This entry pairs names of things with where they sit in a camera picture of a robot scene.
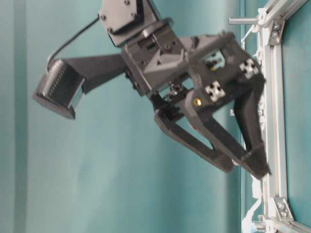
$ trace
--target screw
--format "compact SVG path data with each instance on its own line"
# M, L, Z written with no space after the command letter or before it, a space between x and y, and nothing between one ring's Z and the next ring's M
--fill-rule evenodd
M282 218L286 218L287 217L287 213L286 212L281 212L281 217Z
M285 206L281 203L277 204L279 210L284 210Z
M170 50L170 49L171 49L171 46L170 46L170 45L165 45L165 49L166 49L166 50Z
M274 26L273 26L273 30L279 30L281 28L281 25L276 23Z
M258 115L259 115L259 116L263 116L263 110L262 110L262 109L259 109L259 110L258 110Z
M126 77L127 79L129 79L131 76L132 76L131 71L127 70L127 71L125 72L125 77Z
M264 122L260 123L260 130L263 132L266 128L266 124Z
M277 37L277 36L278 36L278 33L277 33L277 32L272 32L271 36L272 36L272 37Z
M137 90L138 88L139 88L139 83L134 82L134 84L133 84L133 89L134 89L134 90Z
M259 102L258 108L259 108L260 110L263 110L263 109L264 109L264 102Z
M259 122L260 123L265 122L265 121L266 121L266 118L264 116L259 117Z
M234 113L234 110L233 110L233 109L230 109L230 116L231 116L231 117L235 117L235 113Z
M195 98L193 101L194 105L199 107L202 105L202 101L199 98Z

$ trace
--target robotic arm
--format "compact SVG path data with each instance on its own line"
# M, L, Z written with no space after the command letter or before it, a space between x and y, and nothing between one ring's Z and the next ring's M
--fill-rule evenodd
M258 116L265 80L234 34L178 38L172 20L161 19L151 0L103 0L98 19L121 54L50 59L33 95L36 101L74 119L83 93L125 73L149 98L155 122L167 136L224 172L233 169L232 160L258 179L270 172ZM188 79L191 89L183 85ZM213 118L233 100L246 150ZM177 124L183 117L213 149Z

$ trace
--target black cable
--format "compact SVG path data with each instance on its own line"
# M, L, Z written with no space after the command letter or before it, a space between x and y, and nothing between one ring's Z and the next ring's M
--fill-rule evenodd
M71 39L69 39L67 42L65 42L61 47L59 47L57 50L55 50L53 53L51 53L48 57L47 61L47 68L46 72L48 73L49 71L49 66L53 58L61 51L63 50L66 46L68 46L72 41L74 41L78 36L80 36L82 33L84 33L87 29L92 27L98 20L100 19L99 15L97 15L96 19L87 24L84 28L82 28L79 32L77 32Z

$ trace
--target gripper jaw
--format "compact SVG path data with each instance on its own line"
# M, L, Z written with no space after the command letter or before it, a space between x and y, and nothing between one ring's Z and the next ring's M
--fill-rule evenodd
M187 90L180 81L173 82L172 87L177 85L183 91L165 100L155 94L150 100L154 104L155 121L167 136L225 172L232 170L234 160L261 179L270 172L258 116L265 79L258 63L229 36L213 37L210 43L197 46L197 50L188 39L187 51L191 50L191 56L195 57L187 69L193 88ZM200 44L193 39L192 43ZM207 48L213 54L203 56L202 50ZM217 110L232 101L246 149L213 118ZM182 117L211 143L213 150L176 123Z

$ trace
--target bolt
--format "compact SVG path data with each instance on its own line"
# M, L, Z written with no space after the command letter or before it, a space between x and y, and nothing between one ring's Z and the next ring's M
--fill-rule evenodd
M273 30L279 30L281 28L281 25L279 23L276 23L274 26L273 26Z
M281 217L282 218L286 218L287 217L287 213L286 212L281 212Z
M278 33L277 33L277 32L272 32L271 36L272 36L272 37L277 37L277 36L278 36Z
M193 101L194 105L199 107L202 105L202 101L199 98L195 98Z
M279 210L284 210L284 208L285 208L285 206L283 204L281 204L281 203L278 203L277 207L278 207Z

